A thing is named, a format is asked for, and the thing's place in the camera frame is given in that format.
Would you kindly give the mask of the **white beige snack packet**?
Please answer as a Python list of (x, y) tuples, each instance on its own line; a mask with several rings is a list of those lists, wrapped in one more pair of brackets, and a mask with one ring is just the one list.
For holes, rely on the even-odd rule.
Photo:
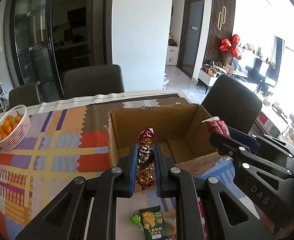
[(176, 210), (164, 212), (164, 221), (168, 227), (169, 234), (175, 235), (177, 232)]

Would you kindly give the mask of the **red gold candies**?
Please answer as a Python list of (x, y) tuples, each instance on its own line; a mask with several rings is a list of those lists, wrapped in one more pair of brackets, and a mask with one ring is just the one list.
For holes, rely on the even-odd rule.
[(137, 174), (135, 182), (141, 187), (141, 190), (152, 187), (155, 182), (150, 171), (154, 166), (154, 150), (156, 134), (153, 128), (144, 129), (137, 137), (139, 142)]

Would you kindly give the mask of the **black glass sliding door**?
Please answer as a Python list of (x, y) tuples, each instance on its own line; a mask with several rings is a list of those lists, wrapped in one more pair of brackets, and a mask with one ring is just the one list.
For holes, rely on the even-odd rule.
[(72, 69), (112, 63), (113, 0), (6, 0), (4, 39), (14, 87), (38, 86), (44, 101), (64, 96)]

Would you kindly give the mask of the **oranges in basket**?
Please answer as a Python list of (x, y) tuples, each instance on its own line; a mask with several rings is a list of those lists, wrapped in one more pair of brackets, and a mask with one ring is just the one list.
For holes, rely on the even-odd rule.
[(8, 115), (5, 121), (0, 125), (0, 140), (5, 139), (12, 131), (17, 127), (17, 125), (22, 120), (23, 115), (16, 113), (16, 116)]

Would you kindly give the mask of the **small green lollipop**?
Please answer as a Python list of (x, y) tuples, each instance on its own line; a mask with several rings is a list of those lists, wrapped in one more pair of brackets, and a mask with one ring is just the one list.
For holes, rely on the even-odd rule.
[(139, 214), (133, 214), (131, 217), (130, 217), (130, 221), (132, 224), (134, 225), (138, 225), (140, 227), (140, 230), (141, 231), (144, 231), (144, 227), (142, 226), (142, 223), (141, 223), (141, 217)]

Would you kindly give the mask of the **red small snack packet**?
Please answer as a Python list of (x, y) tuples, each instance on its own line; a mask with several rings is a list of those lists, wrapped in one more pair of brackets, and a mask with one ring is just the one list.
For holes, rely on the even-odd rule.
[(212, 118), (203, 120), (202, 123), (206, 124), (208, 132), (210, 134), (209, 142), (212, 146), (214, 146), (217, 149), (218, 154), (226, 157), (232, 156), (233, 153), (229, 153), (227, 150), (221, 151), (218, 147), (214, 145), (212, 140), (212, 134), (214, 133), (219, 133), (224, 135), (225, 137), (231, 138), (231, 134), (225, 122), (223, 120), (220, 120), (218, 116), (214, 116)]

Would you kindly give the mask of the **black chair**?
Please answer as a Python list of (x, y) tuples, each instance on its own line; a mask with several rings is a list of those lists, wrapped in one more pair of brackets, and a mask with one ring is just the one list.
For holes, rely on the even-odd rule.
[(263, 106), (254, 92), (239, 81), (222, 75), (202, 101), (211, 116), (217, 116), (228, 127), (249, 133)]
[(117, 64), (82, 67), (65, 73), (64, 98), (123, 93), (121, 67)]
[(8, 109), (18, 105), (25, 105), (26, 107), (40, 105), (43, 102), (38, 85), (35, 82), (14, 88), (9, 92), (8, 100)]

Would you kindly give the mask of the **colourful patterned table mat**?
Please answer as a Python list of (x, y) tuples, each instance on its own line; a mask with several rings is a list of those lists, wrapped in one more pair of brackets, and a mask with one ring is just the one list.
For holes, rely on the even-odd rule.
[[(28, 108), (30, 128), (12, 150), (0, 151), (0, 233), (15, 239), (74, 178), (91, 179), (109, 163), (108, 113), (127, 108), (192, 104), (174, 95), (84, 103), (79, 99)], [(233, 183), (234, 166), (220, 156), (201, 178), (217, 177), (251, 211), (253, 202)]]

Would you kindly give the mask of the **dark green cracker packet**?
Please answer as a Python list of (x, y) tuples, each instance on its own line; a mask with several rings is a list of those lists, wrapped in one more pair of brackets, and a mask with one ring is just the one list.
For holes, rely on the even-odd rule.
[(140, 209), (139, 215), (146, 240), (165, 239), (169, 236), (164, 225), (160, 205)]

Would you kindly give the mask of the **black chair right side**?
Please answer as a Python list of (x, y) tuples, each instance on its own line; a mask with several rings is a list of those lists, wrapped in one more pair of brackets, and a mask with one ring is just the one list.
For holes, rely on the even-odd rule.
[(254, 92), (239, 81), (222, 75), (202, 101), (211, 116), (217, 116), (228, 127), (249, 133), (263, 106)]

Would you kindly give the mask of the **red balloon bow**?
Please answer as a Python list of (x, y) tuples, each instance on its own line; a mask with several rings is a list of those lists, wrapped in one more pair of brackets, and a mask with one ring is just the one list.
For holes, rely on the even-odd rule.
[(224, 38), (223, 40), (221, 40), (219, 49), (222, 52), (230, 51), (233, 57), (240, 60), (241, 53), (238, 50), (238, 48), (236, 48), (239, 42), (240, 42), (240, 36), (238, 34), (234, 34), (231, 38), (231, 41), (227, 38)]

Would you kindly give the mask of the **white basket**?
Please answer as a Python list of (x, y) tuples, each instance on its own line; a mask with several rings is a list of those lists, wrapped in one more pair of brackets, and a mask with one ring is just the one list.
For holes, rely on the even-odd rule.
[(30, 118), (25, 105), (9, 110), (0, 119), (0, 146), (9, 151), (18, 146), (30, 128)]

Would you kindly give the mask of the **black chair far middle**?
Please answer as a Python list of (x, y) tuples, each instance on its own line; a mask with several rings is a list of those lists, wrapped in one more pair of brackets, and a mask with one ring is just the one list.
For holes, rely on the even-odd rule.
[(82, 67), (65, 73), (64, 98), (123, 93), (121, 67), (117, 64)]

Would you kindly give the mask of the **black chair far left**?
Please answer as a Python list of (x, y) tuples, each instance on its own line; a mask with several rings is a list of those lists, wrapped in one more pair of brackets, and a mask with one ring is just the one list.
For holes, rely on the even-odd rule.
[(18, 105), (25, 105), (26, 107), (40, 105), (43, 102), (38, 85), (35, 82), (14, 88), (9, 92), (8, 100), (8, 109)]

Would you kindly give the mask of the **brown cardboard box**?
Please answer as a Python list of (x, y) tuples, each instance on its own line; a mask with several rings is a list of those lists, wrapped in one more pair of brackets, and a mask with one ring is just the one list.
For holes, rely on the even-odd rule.
[(127, 108), (108, 113), (109, 163), (116, 166), (121, 157), (129, 154), (131, 144), (147, 128), (153, 128), (155, 142), (163, 155), (172, 157), (176, 166), (199, 177), (220, 159), (209, 142), (204, 120), (211, 116), (197, 104), (167, 105), (159, 107)]

